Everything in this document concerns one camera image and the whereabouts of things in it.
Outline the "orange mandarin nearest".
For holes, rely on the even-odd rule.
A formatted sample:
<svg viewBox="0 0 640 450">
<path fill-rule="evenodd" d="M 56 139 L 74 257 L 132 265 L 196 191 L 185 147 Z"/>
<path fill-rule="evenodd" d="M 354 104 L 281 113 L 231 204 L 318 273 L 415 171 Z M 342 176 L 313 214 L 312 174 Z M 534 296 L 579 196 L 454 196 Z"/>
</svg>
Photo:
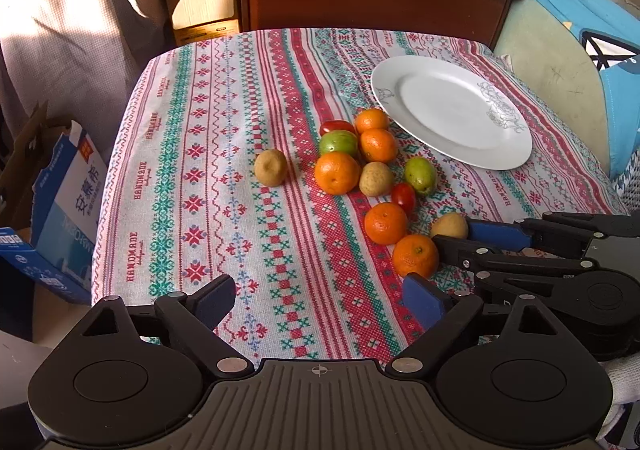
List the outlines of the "orange mandarin nearest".
<svg viewBox="0 0 640 450">
<path fill-rule="evenodd" d="M 432 239 L 423 234 L 404 236 L 394 247 L 393 267 L 399 277 L 417 274 L 431 279 L 439 266 L 439 253 Z"/>
</svg>

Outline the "red tomato lower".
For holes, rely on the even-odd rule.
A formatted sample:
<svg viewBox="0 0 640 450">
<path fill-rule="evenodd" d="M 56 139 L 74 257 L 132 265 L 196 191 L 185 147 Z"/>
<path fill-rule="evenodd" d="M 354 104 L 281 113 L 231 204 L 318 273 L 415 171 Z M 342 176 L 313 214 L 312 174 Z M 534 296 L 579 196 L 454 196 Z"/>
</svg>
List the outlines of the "red tomato lower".
<svg viewBox="0 0 640 450">
<path fill-rule="evenodd" d="M 416 191 L 414 191 L 411 184 L 408 182 L 397 183 L 393 187 L 390 197 L 392 198 L 392 202 L 398 205 L 408 218 L 412 217 L 418 206 L 418 202 L 416 201 Z"/>
</svg>

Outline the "red tomato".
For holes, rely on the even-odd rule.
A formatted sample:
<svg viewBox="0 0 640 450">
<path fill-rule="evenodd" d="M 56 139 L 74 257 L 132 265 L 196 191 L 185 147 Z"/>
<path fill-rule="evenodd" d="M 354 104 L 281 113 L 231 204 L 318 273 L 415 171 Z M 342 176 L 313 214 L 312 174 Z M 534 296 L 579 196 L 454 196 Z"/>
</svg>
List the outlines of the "red tomato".
<svg viewBox="0 0 640 450">
<path fill-rule="evenodd" d="M 411 184 L 408 182 L 397 183 L 393 187 L 390 197 L 392 198 L 392 202 L 398 205 L 408 218 L 412 217 L 418 206 L 418 202 L 416 201 L 416 191 L 414 191 Z"/>
<path fill-rule="evenodd" d="M 332 131 L 348 131 L 353 135 L 356 133 L 355 127 L 348 121 L 325 121 L 320 126 L 320 136 L 325 136 Z"/>
</svg>

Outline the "orange mandarin lower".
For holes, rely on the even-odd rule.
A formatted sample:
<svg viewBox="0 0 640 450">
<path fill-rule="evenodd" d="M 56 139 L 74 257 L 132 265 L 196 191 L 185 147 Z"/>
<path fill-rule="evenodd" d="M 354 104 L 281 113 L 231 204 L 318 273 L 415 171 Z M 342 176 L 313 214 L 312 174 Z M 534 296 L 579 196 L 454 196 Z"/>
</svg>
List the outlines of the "orange mandarin lower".
<svg viewBox="0 0 640 450">
<path fill-rule="evenodd" d="M 363 220 L 368 238 L 378 245 L 393 245 L 408 232 L 409 220 L 404 210 L 395 203 L 373 206 Z"/>
</svg>

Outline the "green oval fruit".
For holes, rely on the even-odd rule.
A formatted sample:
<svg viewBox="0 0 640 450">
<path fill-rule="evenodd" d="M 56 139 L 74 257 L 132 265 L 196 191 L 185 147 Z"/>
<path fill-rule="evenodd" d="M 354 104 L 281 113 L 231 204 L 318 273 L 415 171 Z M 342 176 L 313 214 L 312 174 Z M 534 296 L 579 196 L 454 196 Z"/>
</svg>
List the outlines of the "green oval fruit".
<svg viewBox="0 0 640 450">
<path fill-rule="evenodd" d="M 437 187 L 437 173 L 432 163 L 423 157 L 411 157 L 404 168 L 405 180 L 421 196 L 432 195 Z"/>
</svg>

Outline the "brown kiwi centre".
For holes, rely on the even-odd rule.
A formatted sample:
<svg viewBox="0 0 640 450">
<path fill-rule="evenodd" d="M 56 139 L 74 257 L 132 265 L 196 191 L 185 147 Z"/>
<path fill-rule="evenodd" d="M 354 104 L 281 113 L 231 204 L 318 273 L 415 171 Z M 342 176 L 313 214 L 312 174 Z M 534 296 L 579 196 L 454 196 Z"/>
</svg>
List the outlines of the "brown kiwi centre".
<svg viewBox="0 0 640 450">
<path fill-rule="evenodd" d="M 390 194 L 395 184 L 393 171 L 381 162 L 370 162 L 363 166 L 359 190 L 367 197 L 379 197 Z"/>
</svg>

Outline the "white floral plate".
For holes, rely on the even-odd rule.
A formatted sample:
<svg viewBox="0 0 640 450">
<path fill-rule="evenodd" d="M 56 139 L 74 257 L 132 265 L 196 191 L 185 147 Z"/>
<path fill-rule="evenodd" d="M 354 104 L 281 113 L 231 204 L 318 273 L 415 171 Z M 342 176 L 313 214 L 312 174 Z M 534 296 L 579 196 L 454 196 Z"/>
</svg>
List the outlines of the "white floral plate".
<svg viewBox="0 0 640 450">
<path fill-rule="evenodd" d="M 516 105 L 461 66 L 419 55 L 395 56 L 375 66 L 371 88 L 402 130 L 456 161 L 511 170 L 532 154 L 532 134 Z"/>
</svg>

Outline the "orange mandarin top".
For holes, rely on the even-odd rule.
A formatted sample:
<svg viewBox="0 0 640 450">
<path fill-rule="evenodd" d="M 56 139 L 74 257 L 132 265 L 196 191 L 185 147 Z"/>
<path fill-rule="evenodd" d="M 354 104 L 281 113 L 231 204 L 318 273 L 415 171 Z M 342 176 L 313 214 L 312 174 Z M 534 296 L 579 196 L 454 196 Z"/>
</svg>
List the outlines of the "orange mandarin top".
<svg viewBox="0 0 640 450">
<path fill-rule="evenodd" d="M 355 128 L 360 135 L 368 130 L 387 129 L 388 127 L 390 127 L 390 120 L 386 113 L 379 108 L 363 110 L 355 118 Z"/>
</svg>

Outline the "patterned red green tablecloth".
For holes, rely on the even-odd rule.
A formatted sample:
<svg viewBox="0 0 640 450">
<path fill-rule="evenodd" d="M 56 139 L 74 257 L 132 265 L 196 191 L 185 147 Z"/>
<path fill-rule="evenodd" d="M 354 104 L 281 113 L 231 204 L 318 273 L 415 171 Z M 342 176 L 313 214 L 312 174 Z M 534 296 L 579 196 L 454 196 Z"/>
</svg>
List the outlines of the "patterned red green tablecloth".
<svg viewBox="0 0 640 450">
<path fill-rule="evenodd" d="M 376 104 L 372 70 L 420 55 L 469 70 L 521 112 L 533 139 L 512 170 L 465 165 L 390 125 L 394 183 L 423 158 L 437 185 L 392 227 L 424 235 L 449 213 L 498 222 L 547 211 L 621 214 L 596 156 L 486 46 L 348 28 L 243 32 L 152 58 L 120 124 L 103 192 L 91 293 L 149 305 L 221 274 L 235 304 L 217 335 L 250 361 L 387 361 L 421 333 L 402 302 L 393 246 L 366 220 L 390 193 L 362 193 L 362 153 L 320 176 L 321 129 Z"/>
</svg>

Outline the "green round fruit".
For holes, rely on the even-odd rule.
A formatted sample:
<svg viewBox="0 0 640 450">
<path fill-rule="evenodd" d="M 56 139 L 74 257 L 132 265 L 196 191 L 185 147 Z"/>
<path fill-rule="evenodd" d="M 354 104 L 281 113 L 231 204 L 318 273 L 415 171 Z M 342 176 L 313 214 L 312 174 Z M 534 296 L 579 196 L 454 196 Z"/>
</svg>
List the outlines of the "green round fruit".
<svg viewBox="0 0 640 450">
<path fill-rule="evenodd" d="M 337 129 L 326 132 L 319 144 L 320 155 L 344 153 L 352 157 L 358 155 L 358 138 L 348 130 Z"/>
</svg>

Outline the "red tomato top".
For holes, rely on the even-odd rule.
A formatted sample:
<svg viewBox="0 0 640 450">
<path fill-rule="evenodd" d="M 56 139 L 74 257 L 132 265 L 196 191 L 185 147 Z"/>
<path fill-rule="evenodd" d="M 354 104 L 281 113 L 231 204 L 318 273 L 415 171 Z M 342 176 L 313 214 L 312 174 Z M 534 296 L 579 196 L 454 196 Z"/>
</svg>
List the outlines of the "red tomato top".
<svg viewBox="0 0 640 450">
<path fill-rule="evenodd" d="M 325 121 L 320 126 L 320 136 L 325 136 L 332 131 L 348 131 L 353 135 L 356 133 L 355 127 L 348 121 Z"/>
</svg>

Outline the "brown kiwi far left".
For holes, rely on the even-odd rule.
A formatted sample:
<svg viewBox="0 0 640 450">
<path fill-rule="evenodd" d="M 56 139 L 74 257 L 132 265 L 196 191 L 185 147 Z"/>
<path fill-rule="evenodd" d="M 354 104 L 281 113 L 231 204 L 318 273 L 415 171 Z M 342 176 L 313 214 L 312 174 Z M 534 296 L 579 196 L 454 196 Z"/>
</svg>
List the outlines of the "brown kiwi far left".
<svg viewBox="0 0 640 450">
<path fill-rule="evenodd" d="M 278 187 L 288 174 L 286 157 L 277 149 L 262 152 L 255 159 L 254 173 L 257 180 L 265 187 Z"/>
</svg>

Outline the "blue white carton box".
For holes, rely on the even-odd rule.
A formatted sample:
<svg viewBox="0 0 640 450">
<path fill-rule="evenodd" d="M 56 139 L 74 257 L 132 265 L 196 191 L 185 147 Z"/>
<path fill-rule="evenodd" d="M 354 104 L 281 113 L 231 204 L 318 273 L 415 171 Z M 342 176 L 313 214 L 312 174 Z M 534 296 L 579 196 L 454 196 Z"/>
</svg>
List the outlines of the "blue white carton box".
<svg viewBox="0 0 640 450">
<path fill-rule="evenodd" d="M 50 292 L 88 305 L 105 177 L 87 130 L 37 106 L 1 170 L 1 257 Z"/>
</svg>

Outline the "blue cloth with print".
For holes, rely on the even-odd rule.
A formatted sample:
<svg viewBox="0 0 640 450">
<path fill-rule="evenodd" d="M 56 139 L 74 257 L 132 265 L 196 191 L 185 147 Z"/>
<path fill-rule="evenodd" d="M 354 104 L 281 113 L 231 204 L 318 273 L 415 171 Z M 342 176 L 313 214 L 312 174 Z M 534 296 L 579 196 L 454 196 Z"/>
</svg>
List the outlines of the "blue cloth with print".
<svg viewBox="0 0 640 450">
<path fill-rule="evenodd" d="M 611 179 L 639 152 L 639 21 L 612 0 L 521 0 L 496 46 Z"/>
</svg>

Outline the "beige draped curtain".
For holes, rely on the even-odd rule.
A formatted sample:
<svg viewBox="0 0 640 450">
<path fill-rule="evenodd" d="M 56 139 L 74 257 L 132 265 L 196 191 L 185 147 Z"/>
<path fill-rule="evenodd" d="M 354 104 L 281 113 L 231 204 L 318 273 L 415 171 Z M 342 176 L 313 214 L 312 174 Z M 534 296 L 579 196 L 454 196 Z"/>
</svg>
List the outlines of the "beige draped curtain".
<svg viewBox="0 0 640 450">
<path fill-rule="evenodd" d="M 37 106 L 70 115 L 103 157 L 140 72 L 166 48 L 160 0 L 1 0 L 1 110 L 17 135 Z"/>
</svg>

